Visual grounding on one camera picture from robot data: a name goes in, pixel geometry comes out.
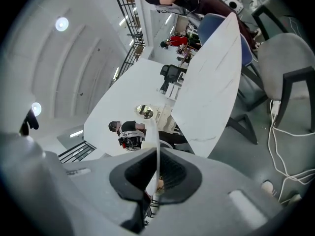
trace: gray chair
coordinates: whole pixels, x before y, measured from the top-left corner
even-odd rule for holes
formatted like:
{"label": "gray chair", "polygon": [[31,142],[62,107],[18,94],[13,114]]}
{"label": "gray chair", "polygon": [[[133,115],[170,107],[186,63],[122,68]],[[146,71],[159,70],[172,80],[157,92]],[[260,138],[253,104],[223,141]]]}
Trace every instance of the gray chair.
{"label": "gray chair", "polygon": [[290,99],[309,98],[311,131],[315,131],[315,55],[307,43],[292,33],[278,34],[258,49],[265,95],[248,106],[252,110],[267,99],[281,101],[274,126],[278,127]]}

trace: red object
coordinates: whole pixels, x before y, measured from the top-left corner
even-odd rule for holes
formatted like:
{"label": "red object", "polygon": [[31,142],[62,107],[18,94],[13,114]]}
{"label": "red object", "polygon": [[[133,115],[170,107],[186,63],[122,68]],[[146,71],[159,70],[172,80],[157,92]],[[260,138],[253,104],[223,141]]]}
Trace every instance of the red object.
{"label": "red object", "polygon": [[171,46],[186,45],[187,42],[188,42],[187,38],[183,36],[173,36],[170,38]]}

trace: white tabletop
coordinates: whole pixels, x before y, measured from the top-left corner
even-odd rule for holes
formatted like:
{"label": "white tabletop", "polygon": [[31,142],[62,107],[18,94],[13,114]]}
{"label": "white tabletop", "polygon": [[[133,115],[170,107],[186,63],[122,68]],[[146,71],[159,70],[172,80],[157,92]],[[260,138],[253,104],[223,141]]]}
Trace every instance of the white tabletop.
{"label": "white tabletop", "polygon": [[208,157],[225,129],[239,86],[241,51],[231,13],[190,61],[172,117],[196,155]]}

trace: dark hair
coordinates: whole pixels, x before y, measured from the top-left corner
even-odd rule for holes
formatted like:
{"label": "dark hair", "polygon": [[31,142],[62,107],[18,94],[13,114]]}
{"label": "dark hair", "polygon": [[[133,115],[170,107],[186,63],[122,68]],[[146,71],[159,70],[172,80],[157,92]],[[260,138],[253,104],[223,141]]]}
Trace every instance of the dark hair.
{"label": "dark hair", "polygon": [[117,122],[114,120],[114,121],[111,121],[109,124],[108,124],[108,128],[110,131],[112,132],[116,132],[116,127],[117,127]]}
{"label": "dark hair", "polygon": [[162,42],[161,42],[161,47],[162,47],[162,48],[165,48],[166,46],[167,46],[167,44],[165,43],[165,41],[162,41]]}

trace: staircase railing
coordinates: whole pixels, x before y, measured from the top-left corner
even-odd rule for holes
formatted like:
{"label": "staircase railing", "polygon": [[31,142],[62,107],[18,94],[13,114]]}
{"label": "staircase railing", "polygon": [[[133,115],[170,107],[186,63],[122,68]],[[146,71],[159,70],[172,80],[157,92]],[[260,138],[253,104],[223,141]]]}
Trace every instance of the staircase railing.
{"label": "staircase railing", "polygon": [[68,149],[64,153],[58,155],[58,158],[61,163],[79,162],[91,154],[94,150],[95,147],[88,144],[86,141],[83,141],[71,149]]}
{"label": "staircase railing", "polygon": [[140,25],[138,11],[134,0],[116,0],[118,6],[123,14],[123,18],[126,20],[127,27],[130,32],[130,36],[133,39],[133,44],[120,67],[115,82],[120,76],[122,76],[134,63],[136,63],[143,52],[145,43],[143,42],[142,28]]}

